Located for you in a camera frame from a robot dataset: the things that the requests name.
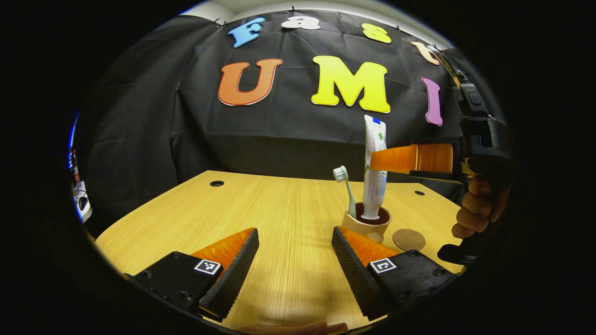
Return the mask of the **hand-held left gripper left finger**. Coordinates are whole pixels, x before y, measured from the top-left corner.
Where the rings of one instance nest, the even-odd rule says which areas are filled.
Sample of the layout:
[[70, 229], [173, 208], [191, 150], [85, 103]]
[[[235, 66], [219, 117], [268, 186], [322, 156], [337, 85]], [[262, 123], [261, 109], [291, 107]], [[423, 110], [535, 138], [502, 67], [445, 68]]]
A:
[[221, 322], [236, 302], [258, 248], [258, 230], [251, 227], [190, 255], [171, 252], [126, 276], [175, 307]]

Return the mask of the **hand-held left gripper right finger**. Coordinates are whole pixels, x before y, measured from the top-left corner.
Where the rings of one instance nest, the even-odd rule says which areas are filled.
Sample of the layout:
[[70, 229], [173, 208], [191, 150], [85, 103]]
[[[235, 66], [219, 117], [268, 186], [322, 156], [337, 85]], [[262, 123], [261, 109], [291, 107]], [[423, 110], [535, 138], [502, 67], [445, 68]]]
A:
[[402, 312], [455, 280], [456, 274], [417, 250], [398, 253], [336, 226], [332, 247], [363, 316]]

